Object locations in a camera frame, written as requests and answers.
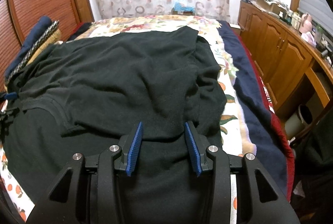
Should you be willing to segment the cardboard box with blue cloth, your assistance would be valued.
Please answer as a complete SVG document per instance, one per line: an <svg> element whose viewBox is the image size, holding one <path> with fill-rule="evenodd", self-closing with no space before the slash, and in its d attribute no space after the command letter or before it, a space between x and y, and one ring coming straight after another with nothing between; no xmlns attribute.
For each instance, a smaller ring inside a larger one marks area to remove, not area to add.
<svg viewBox="0 0 333 224"><path fill-rule="evenodd" d="M173 15L191 16L195 15L195 8L191 6L183 6L181 3L177 2L172 8L171 13Z"/></svg>

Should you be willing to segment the navy blue bed blanket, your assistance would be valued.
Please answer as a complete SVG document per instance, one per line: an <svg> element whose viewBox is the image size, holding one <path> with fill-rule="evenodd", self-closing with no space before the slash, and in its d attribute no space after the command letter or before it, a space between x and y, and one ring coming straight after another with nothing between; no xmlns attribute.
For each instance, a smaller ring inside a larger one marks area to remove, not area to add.
<svg viewBox="0 0 333 224"><path fill-rule="evenodd" d="M250 140L257 147L256 156L287 200L290 200L295 160L285 131L277 115L269 108L250 52L228 22L220 21L220 25L218 32L224 41L225 50L232 56L233 65L238 69L234 89L244 112Z"/></svg>

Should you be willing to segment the navy blue folded blanket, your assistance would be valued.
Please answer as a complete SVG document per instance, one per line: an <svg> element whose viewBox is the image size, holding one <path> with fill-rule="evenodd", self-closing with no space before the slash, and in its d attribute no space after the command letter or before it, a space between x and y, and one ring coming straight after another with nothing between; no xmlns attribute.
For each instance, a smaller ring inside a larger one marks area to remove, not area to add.
<svg viewBox="0 0 333 224"><path fill-rule="evenodd" d="M48 16L42 16L40 20L31 29L29 35L25 38L23 45L10 65L5 70L5 79L9 78L11 72L23 60L33 44L43 35L43 33L52 25L52 20Z"/></svg>

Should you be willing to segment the orange print white bedsheet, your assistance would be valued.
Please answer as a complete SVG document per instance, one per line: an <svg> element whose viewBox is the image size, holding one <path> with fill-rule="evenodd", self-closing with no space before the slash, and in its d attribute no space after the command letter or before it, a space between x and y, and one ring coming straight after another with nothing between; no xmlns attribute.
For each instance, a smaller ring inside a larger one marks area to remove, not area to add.
<svg viewBox="0 0 333 224"><path fill-rule="evenodd" d="M257 146L251 142L249 128L246 125L240 100L233 87L238 80L238 70L234 67L231 55L225 50L223 41L216 41L211 45L212 53L221 71L217 81L226 94L227 103L220 119L221 140L223 149L232 155L243 156L245 153L257 153ZM19 185L8 169L8 159L1 147L1 190L9 194L10 204L19 218L26 221L34 208L34 203Z"/></svg>

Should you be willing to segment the wooden louvered wardrobe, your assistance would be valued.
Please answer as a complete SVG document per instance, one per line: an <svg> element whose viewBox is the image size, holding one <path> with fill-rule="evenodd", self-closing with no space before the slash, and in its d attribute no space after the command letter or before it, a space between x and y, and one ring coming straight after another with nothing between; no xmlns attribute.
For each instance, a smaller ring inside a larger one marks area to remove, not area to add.
<svg viewBox="0 0 333 224"><path fill-rule="evenodd" d="M42 16L60 22L63 40L94 20L89 0L1 0L1 75Z"/></svg>

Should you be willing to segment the pink kettle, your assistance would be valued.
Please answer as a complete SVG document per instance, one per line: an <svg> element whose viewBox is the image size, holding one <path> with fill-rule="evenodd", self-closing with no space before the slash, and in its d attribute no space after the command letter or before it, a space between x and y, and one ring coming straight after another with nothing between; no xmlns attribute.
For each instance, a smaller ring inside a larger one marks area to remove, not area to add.
<svg viewBox="0 0 333 224"><path fill-rule="evenodd" d="M301 17L299 32L301 34L306 34L312 31L312 27L312 16L308 13L303 14Z"/></svg>

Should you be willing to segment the black t-shirt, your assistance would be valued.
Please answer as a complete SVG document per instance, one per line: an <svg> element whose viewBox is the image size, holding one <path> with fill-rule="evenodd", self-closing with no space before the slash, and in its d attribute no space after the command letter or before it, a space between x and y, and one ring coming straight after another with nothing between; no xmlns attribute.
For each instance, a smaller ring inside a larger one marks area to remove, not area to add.
<svg viewBox="0 0 333 224"><path fill-rule="evenodd" d="M199 223L207 183L190 165L184 124L221 145L219 71L190 27L48 46L7 87L19 109L2 139L9 171L36 204L73 154L99 154L142 123L134 178L121 185L126 220Z"/></svg>

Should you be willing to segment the grey window blind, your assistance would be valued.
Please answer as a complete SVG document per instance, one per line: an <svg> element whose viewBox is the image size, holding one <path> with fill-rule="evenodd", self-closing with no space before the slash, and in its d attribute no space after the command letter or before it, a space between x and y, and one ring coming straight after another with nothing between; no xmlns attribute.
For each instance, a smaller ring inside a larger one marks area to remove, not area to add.
<svg viewBox="0 0 333 224"><path fill-rule="evenodd" d="M299 11L310 14L332 36L332 10L326 0L299 0Z"/></svg>

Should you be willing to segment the long wooden cabinet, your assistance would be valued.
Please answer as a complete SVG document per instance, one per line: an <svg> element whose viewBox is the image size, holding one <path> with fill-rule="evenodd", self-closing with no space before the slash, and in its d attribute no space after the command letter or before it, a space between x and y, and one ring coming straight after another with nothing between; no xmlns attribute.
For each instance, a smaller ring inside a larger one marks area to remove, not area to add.
<svg viewBox="0 0 333 224"><path fill-rule="evenodd" d="M332 66L292 27L242 1L238 25L277 116L286 122L300 106L316 120L332 100Z"/></svg>

